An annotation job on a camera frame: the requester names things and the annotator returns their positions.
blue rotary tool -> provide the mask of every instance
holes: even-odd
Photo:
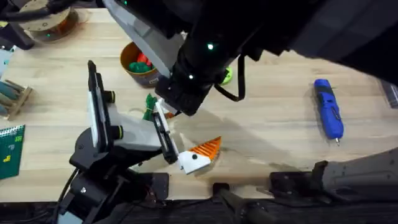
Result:
[[[344,126],[335,94],[331,89],[329,81],[326,79],[317,79],[313,85],[318,98],[319,113],[325,134],[328,139],[336,139],[339,146],[340,139],[343,137]]]

orange object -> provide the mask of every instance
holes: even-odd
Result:
[[[166,119],[170,119],[170,118],[174,118],[175,117],[174,114],[171,113],[171,112],[168,112],[168,113],[164,114],[164,116],[166,117]]]
[[[205,142],[199,146],[193,147],[189,151],[197,153],[199,155],[207,156],[210,158],[210,160],[213,160],[216,157],[218,150],[220,149],[220,145],[221,136]]]
[[[148,61],[148,58],[143,53],[140,53],[138,55],[137,62],[147,63],[147,61]]]

orange bowl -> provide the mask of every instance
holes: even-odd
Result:
[[[144,87],[155,87],[156,83],[159,81],[159,76],[161,74],[154,68],[148,72],[135,73],[129,70],[129,65],[132,62],[136,62],[138,55],[141,53],[139,48],[134,42],[131,42],[123,49],[120,54],[120,63],[124,70],[136,81],[138,84]]]

wooden table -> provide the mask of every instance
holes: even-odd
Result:
[[[87,61],[93,60],[107,90],[116,92],[121,113],[144,108],[153,90],[141,88],[121,67],[119,54],[130,40],[104,9],[89,9],[88,21],[54,44],[17,50],[3,78],[34,89],[22,112],[1,128],[26,124],[21,171],[0,180],[0,202],[56,200],[73,167],[68,163],[79,134],[88,127]],[[313,82],[335,87],[345,135],[338,147],[324,137]],[[398,111],[387,104],[379,82],[354,70],[294,53],[264,52],[246,60],[246,99],[233,103],[211,90],[198,113],[170,121],[178,147],[189,149],[222,136],[218,159],[185,175],[162,156],[141,171],[168,172],[170,198],[207,198],[213,182],[229,182],[243,197],[262,193],[272,171],[309,170],[320,160],[343,161],[398,146]],[[236,79],[226,86],[236,90]]]

green circuit board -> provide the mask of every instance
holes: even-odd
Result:
[[[19,174],[25,125],[0,130],[0,179]]]

